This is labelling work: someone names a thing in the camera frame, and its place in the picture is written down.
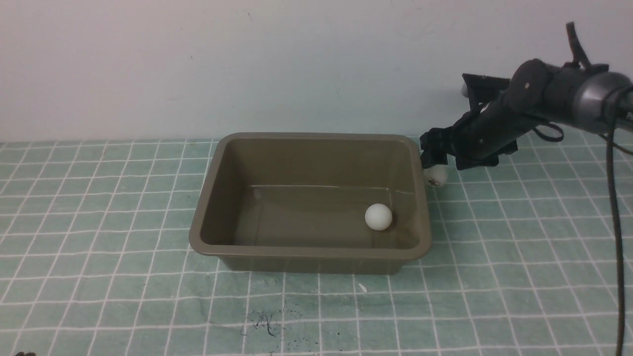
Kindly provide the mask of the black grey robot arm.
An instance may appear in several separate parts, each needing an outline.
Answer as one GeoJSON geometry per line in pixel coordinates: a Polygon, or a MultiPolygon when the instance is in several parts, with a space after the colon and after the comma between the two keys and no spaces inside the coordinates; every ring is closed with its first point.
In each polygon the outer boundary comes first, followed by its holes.
{"type": "Polygon", "coordinates": [[[510,79],[462,77],[470,110],[452,126],[420,136],[421,166],[431,186],[446,183],[449,156],[459,171],[495,167],[501,155],[517,151],[518,138],[529,132],[559,142],[564,138],[562,125],[590,134],[606,134],[610,125],[632,131],[632,81],[606,64],[556,67],[530,59],[510,79]],[[560,134],[546,136],[539,126],[560,134]]]}

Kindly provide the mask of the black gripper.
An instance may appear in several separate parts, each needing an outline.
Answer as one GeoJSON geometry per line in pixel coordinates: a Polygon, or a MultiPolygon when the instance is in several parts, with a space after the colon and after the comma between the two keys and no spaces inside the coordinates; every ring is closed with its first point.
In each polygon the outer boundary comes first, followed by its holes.
{"type": "Polygon", "coordinates": [[[431,187],[448,182],[449,159],[458,171],[495,167],[499,155],[511,155],[516,143],[516,112],[500,101],[480,104],[451,128],[433,128],[420,136],[423,176],[431,187]]]}

